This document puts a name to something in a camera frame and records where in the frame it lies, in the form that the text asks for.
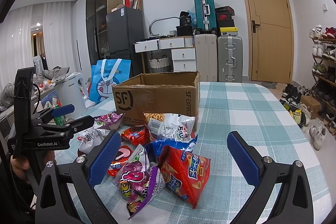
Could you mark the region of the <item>person's left hand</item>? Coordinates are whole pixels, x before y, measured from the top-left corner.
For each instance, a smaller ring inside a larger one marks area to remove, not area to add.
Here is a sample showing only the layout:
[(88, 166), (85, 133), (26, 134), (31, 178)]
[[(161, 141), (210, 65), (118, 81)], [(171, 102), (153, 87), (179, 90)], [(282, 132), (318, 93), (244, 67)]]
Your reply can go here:
[[(54, 151), (48, 151), (43, 159), (44, 165), (48, 161), (54, 161), (55, 160), (55, 153)], [(10, 158), (10, 163), (12, 166), (12, 169), (16, 176), (18, 176), (20, 179), (24, 180), (27, 184), (30, 184), (29, 179), (27, 178), (26, 171), (30, 168), (30, 163), (27, 160), (26, 157), (18, 157), (14, 159), (12, 156)]]

